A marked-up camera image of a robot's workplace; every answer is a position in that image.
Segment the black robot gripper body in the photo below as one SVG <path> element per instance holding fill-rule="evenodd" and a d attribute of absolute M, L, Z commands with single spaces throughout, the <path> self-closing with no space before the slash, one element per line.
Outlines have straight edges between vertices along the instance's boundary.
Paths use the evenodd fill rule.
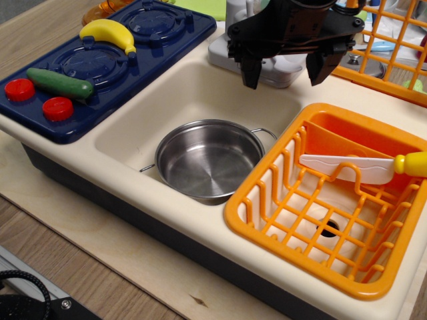
<path fill-rule="evenodd" d="M 335 1 L 270 1 L 261 12 L 228 27 L 228 57 L 241 61 L 276 55 L 343 54 L 364 28 L 357 8 Z"/>

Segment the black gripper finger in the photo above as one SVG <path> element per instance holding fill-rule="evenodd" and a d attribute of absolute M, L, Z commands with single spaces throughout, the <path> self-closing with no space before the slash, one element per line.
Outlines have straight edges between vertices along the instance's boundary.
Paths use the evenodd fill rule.
<path fill-rule="evenodd" d="M 242 81 L 246 87 L 257 89 L 262 71 L 262 58 L 243 56 L 240 61 Z"/>
<path fill-rule="evenodd" d="M 306 57 L 306 67 L 312 86 L 321 84 L 348 51 L 345 41 L 314 41 L 307 46 L 310 50 Z"/>

